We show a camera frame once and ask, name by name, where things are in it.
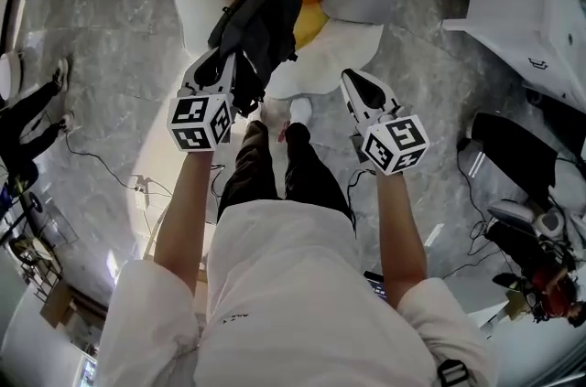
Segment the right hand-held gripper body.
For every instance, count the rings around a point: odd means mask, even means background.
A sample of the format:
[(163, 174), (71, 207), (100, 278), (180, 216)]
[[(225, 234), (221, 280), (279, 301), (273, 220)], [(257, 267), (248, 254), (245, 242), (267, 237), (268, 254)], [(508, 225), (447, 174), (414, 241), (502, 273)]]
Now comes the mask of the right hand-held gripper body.
[(416, 166), (430, 147), (429, 137), (416, 114), (369, 125), (358, 152), (385, 176)]

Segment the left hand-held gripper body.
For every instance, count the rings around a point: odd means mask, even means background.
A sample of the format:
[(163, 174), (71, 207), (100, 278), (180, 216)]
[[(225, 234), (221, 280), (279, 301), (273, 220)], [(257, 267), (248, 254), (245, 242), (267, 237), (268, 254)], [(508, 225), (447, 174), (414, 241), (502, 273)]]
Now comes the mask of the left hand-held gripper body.
[(234, 121), (232, 94), (181, 87), (170, 100), (167, 127), (182, 152), (213, 152), (228, 143)]

